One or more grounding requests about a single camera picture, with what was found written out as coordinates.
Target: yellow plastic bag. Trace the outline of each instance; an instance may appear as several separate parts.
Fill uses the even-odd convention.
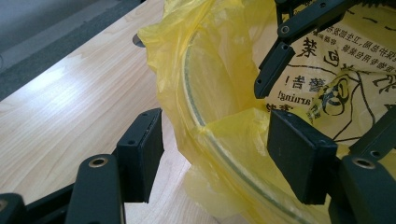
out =
[[[356,15],[365,8],[353,10]],[[274,1],[168,0],[163,20],[139,31],[147,47],[148,65],[157,74],[158,99],[174,125],[180,152],[191,162],[186,191],[206,211],[216,217],[242,214],[252,223],[330,222],[328,205],[301,204],[269,157],[265,146],[268,109],[293,107],[304,111],[302,117],[306,112],[306,120],[320,130],[332,130],[331,125],[320,124],[318,117],[318,112],[323,114],[317,104],[325,87],[336,86],[337,78],[346,71],[356,73],[360,68],[373,70],[379,79],[395,76],[395,70],[381,74],[372,66],[361,66],[365,63],[350,63],[351,45],[342,53],[343,41],[348,41],[339,35],[343,31],[370,40],[372,47],[381,43],[389,52],[396,52],[388,38],[352,30],[353,21],[346,15],[341,28],[334,26],[328,34],[310,34],[297,41],[293,47],[301,56],[293,58],[265,101],[255,99],[253,83],[258,64],[276,39]],[[309,53],[320,61],[305,56],[307,45],[313,48],[312,40],[317,44]],[[363,44],[358,40],[355,49]],[[324,67],[323,58],[330,62]],[[393,58],[387,60],[387,66],[396,67]],[[323,73],[330,69],[332,76]],[[308,82],[311,78],[321,84],[314,91]],[[396,99],[384,102],[391,104]],[[384,111],[380,109],[376,118]]]

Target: gray floor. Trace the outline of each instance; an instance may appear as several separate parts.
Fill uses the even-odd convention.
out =
[[[2,0],[0,100],[139,4],[140,0]]]

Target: wood grain surface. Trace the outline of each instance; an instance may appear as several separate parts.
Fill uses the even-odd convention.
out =
[[[82,161],[111,153],[138,114],[159,107],[146,51],[132,39],[162,15],[163,1],[148,0],[0,103],[0,193],[31,203],[73,183]],[[241,223],[188,198],[190,165],[165,115],[163,141],[150,203],[126,204],[127,223]]]

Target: screw hole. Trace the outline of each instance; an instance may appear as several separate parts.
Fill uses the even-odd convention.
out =
[[[371,170],[375,169],[375,165],[371,161],[367,161],[362,158],[355,158],[352,161],[361,168],[371,169]]]
[[[379,151],[371,151],[370,154],[376,158],[379,158],[381,156],[381,153],[379,153]]]
[[[96,158],[90,161],[89,166],[92,168],[98,168],[101,166],[106,165],[106,163],[108,162],[108,159],[106,158]]]

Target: metal screw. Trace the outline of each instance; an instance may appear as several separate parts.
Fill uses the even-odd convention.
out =
[[[370,169],[374,170],[375,169],[375,164],[373,164],[371,161],[367,161],[366,159],[363,158],[354,158],[352,159],[353,163],[358,165],[361,168],[364,169]]]
[[[0,212],[3,211],[8,205],[8,202],[4,199],[0,200]]]
[[[286,49],[288,49],[288,48],[289,48],[288,45],[282,45],[282,49],[286,50]]]
[[[108,162],[107,158],[96,158],[90,161],[89,166],[92,168],[98,168],[98,167],[102,167],[104,165],[106,165],[106,163]]]
[[[287,34],[289,31],[290,31],[289,26],[283,26],[283,27],[280,29],[280,32],[281,32],[282,34]]]

